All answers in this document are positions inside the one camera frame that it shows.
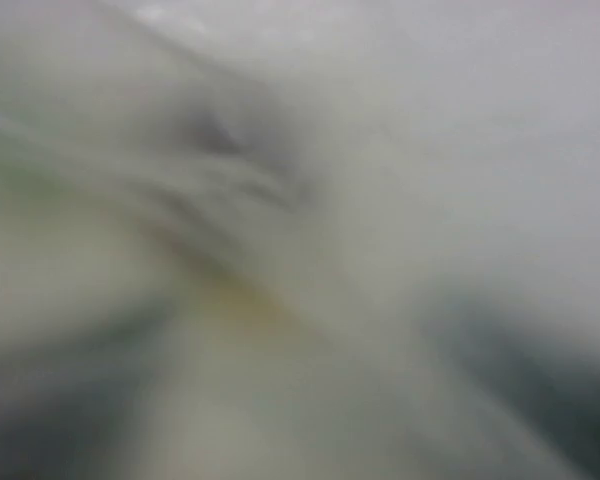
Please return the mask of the translucent plastic bag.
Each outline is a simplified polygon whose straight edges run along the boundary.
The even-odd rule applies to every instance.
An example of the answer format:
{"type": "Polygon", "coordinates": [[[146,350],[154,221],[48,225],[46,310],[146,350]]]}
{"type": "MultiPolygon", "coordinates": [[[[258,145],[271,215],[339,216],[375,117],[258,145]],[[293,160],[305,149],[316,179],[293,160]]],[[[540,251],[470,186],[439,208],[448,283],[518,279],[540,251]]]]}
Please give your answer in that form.
{"type": "Polygon", "coordinates": [[[0,1],[0,479],[600,479],[600,1],[0,1]]]}

